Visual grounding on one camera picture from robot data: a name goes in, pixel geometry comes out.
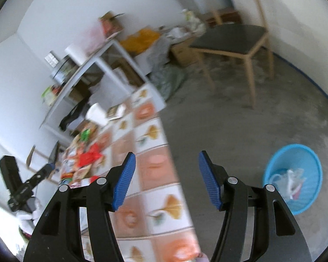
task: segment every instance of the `white container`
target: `white container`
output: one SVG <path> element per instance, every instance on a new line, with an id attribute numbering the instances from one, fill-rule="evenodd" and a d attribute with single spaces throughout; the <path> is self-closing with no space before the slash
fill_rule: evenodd
<path id="1" fill-rule="evenodd" d="M 103 110 L 98 103 L 95 103 L 89 108 L 85 118 L 87 120 L 90 120 L 91 122 L 96 123 L 97 125 L 100 125 L 101 127 L 106 126 L 109 122 L 109 120 L 107 119 L 106 111 Z"/>
<path id="2" fill-rule="evenodd" d="M 73 59 L 73 61 L 78 65 L 83 65 L 86 60 L 88 59 L 88 56 L 86 55 L 85 51 L 78 45 L 72 43 L 64 50 L 70 58 Z"/>

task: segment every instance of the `plastic bag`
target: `plastic bag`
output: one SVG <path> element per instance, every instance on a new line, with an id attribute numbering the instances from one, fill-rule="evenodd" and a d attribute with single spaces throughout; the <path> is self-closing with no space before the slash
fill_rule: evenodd
<path id="1" fill-rule="evenodd" d="M 177 66 L 166 64 L 170 40 L 161 36 L 153 45 L 147 60 L 152 67 L 150 80 L 165 100 L 168 100 L 186 79 L 186 74 Z"/>
<path id="2" fill-rule="evenodd" d="M 206 32 L 205 24 L 198 19 L 192 11 L 184 9 L 182 11 L 185 15 L 187 21 L 187 28 L 193 33 L 195 36 L 202 36 Z"/>
<path id="3" fill-rule="evenodd" d="M 284 174 L 274 174 L 270 178 L 270 182 L 275 184 L 278 192 L 285 201 L 297 200 L 300 195 L 301 187 L 306 178 L 303 178 L 304 170 L 298 168 L 296 170 L 288 169 Z"/>
<path id="4" fill-rule="evenodd" d="M 106 42 L 100 21 L 95 21 L 89 28 L 81 32 L 74 40 L 74 44 L 90 56 Z"/>
<path id="5" fill-rule="evenodd" d="M 139 30 L 136 34 L 129 36 L 127 39 L 120 42 L 120 44 L 128 52 L 141 54 L 146 51 L 159 37 L 160 33 L 150 28 Z"/>

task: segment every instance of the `cardboard box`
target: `cardboard box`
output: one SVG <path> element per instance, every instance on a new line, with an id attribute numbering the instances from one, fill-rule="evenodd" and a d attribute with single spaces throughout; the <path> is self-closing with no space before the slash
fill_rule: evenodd
<path id="1" fill-rule="evenodd" d="M 175 59 L 182 67 L 187 67 L 188 65 L 197 62 L 195 53 L 189 48 L 194 39 L 195 37 L 189 38 L 183 42 L 172 45 L 170 48 Z"/>
<path id="2" fill-rule="evenodd" d="M 122 24 L 116 19 L 117 16 L 119 15 L 114 15 L 112 11 L 109 11 L 103 17 L 99 18 L 102 24 L 103 34 L 105 35 L 105 38 L 110 38 L 117 32 L 120 32 L 124 29 Z"/>
<path id="3" fill-rule="evenodd" d="M 74 100 L 76 103 L 79 103 L 88 96 L 90 96 L 90 91 L 88 86 L 82 80 L 76 83 L 68 95 L 68 97 Z"/>

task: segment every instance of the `paper packaging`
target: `paper packaging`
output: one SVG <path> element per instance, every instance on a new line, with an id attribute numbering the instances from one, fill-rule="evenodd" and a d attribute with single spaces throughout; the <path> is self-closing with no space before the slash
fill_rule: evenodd
<path id="1" fill-rule="evenodd" d="M 124 29 L 122 24 L 115 18 L 116 16 L 118 15 L 114 15 L 112 11 L 109 11 L 103 17 L 99 18 L 99 21 L 102 24 L 103 34 L 105 38 L 111 38 L 117 32 L 120 32 Z"/>
<path id="2" fill-rule="evenodd" d="M 87 120 L 94 122 L 101 127 L 104 127 L 108 124 L 109 120 L 107 119 L 106 112 L 102 109 L 99 103 L 95 103 L 86 113 Z"/>
<path id="3" fill-rule="evenodd" d="M 115 105 L 115 106 L 111 107 L 110 109 L 108 109 L 107 118 L 109 120 L 115 120 L 115 119 L 122 118 L 124 116 L 125 109 L 126 109 L 125 104 Z"/>

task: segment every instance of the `ginkgo leaf pattern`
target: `ginkgo leaf pattern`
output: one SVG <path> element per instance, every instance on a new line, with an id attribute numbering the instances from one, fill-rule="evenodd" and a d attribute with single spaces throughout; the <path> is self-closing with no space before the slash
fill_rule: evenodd
<path id="1" fill-rule="evenodd" d="M 119 129 L 125 130 L 128 126 L 128 123 L 124 120 L 120 123 Z"/>
<path id="2" fill-rule="evenodd" d="M 136 142 L 139 142 L 140 145 L 143 145 L 146 142 L 147 138 L 151 140 L 158 139 L 160 129 L 156 125 L 150 125 L 144 135 L 142 135 Z"/>
<path id="3" fill-rule="evenodd" d="M 134 101 L 134 104 L 137 104 L 137 103 L 141 100 L 141 98 L 143 98 L 143 97 L 147 97 L 147 90 L 146 90 L 146 89 L 144 89 L 144 90 L 142 90 L 142 91 L 140 92 L 140 95 L 139 95 L 138 98 Z"/>
<path id="4" fill-rule="evenodd" d="M 167 213 L 175 220 L 179 220 L 182 215 L 183 204 L 182 202 L 176 198 L 174 195 L 170 194 L 167 196 L 165 205 L 161 209 L 157 209 L 152 211 L 151 213 L 154 215 L 147 215 L 152 217 L 155 225 L 160 225 L 164 222 L 164 214 Z"/>
<path id="5" fill-rule="evenodd" d="M 158 139 L 159 132 L 160 130 L 156 125 L 151 125 L 148 127 L 147 133 L 144 134 L 144 136 L 148 136 L 152 140 L 156 140 Z"/>
<path id="6" fill-rule="evenodd" d="M 145 261 L 142 252 L 135 246 L 131 248 L 131 259 L 133 259 L 135 262 Z"/>

